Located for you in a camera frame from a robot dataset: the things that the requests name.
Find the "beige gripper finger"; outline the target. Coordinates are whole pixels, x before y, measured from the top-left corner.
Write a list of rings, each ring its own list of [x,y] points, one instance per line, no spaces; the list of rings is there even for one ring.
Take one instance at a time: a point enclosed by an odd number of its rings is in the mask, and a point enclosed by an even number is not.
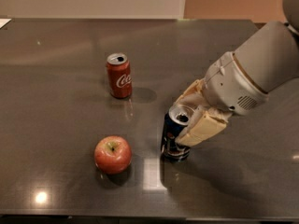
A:
[[[209,108],[202,89],[204,87],[203,79],[196,79],[175,101],[175,105],[186,105],[192,109],[203,107],[204,109]]]
[[[227,127],[231,112],[224,112],[215,107],[195,109],[189,124],[176,138],[180,145],[193,147],[215,136]]]

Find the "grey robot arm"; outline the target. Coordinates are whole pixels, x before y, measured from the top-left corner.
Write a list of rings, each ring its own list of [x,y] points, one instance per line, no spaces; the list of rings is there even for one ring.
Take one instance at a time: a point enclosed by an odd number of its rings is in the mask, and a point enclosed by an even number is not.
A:
[[[234,51],[210,65],[176,100],[194,110],[176,142],[195,146],[267,102],[270,91],[298,76],[299,0],[283,0],[286,22],[270,21]]]

